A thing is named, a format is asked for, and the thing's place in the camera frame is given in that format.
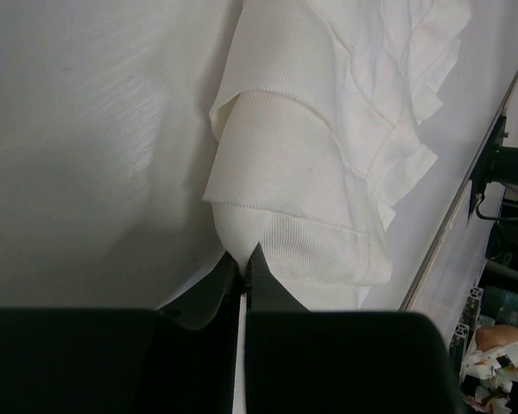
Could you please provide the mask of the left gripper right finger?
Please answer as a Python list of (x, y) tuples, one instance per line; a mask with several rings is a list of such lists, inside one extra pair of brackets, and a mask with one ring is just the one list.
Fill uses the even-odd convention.
[(268, 268), (247, 265), (248, 413), (459, 413), (447, 348), (424, 315), (311, 311)]

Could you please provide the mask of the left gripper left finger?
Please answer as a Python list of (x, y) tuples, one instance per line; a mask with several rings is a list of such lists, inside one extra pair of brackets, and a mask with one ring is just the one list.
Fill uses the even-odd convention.
[(228, 413), (240, 305), (225, 255), (159, 310), (0, 308), (0, 413)]

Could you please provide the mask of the cream pleated skirt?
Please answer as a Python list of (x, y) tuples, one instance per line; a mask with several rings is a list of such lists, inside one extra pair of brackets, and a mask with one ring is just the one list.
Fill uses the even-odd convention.
[(204, 198), (238, 260), (261, 245), (291, 284), (381, 285), (393, 206), (436, 155), (467, 1), (247, 1), (210, 111)]

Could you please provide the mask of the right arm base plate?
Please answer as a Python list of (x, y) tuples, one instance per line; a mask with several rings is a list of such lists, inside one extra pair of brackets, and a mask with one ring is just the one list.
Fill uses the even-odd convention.
[(508, 136), (506, 123), (506, 116), (500, 115), (496, 119), (469, 177), (471, 182), (469, 213), (476, 213), (476, 216), (484, 221), (518, 222), (518, 216), (485, 216), (480, 211), (488, 184), (518, 185), (518, 147), (503, 145), (504, 139)]

